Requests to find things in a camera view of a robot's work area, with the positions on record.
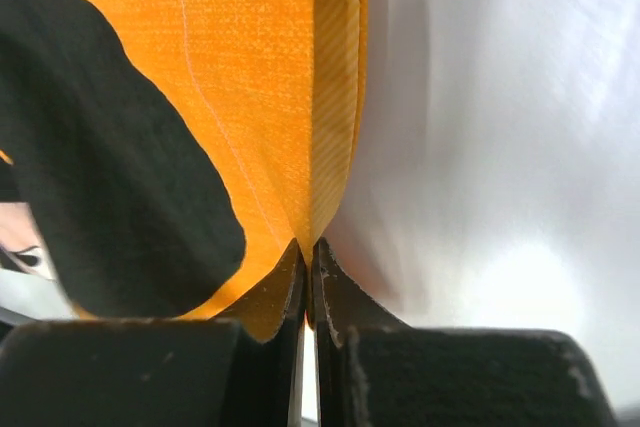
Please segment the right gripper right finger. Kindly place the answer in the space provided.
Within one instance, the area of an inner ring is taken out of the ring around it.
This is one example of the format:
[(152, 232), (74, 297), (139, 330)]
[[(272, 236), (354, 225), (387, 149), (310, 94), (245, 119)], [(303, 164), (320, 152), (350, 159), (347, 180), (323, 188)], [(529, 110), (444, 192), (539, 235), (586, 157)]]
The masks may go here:
[(612, 426), (577, 343), (549, 330), (414, 328), (314, 248), (312, 318), (323, 426)]

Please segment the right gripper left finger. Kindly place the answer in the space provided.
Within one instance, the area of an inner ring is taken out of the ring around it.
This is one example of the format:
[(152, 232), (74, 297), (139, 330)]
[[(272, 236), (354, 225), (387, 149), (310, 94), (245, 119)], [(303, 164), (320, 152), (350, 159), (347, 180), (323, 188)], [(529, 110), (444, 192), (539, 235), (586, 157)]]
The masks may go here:
[(38, 321), (4, 331), (5, 426), (297, 426), (306, 271), (296, 243), (210, 320)]

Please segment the orange cartoon mouse placemat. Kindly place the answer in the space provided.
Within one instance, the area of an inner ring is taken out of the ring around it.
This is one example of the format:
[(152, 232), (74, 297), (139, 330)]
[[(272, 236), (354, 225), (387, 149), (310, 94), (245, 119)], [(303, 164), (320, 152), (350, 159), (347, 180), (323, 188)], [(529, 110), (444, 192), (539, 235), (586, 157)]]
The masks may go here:
[(84, 318), (209, 319), (347, 184), (367, 0), (1, 0), (1, 264)]

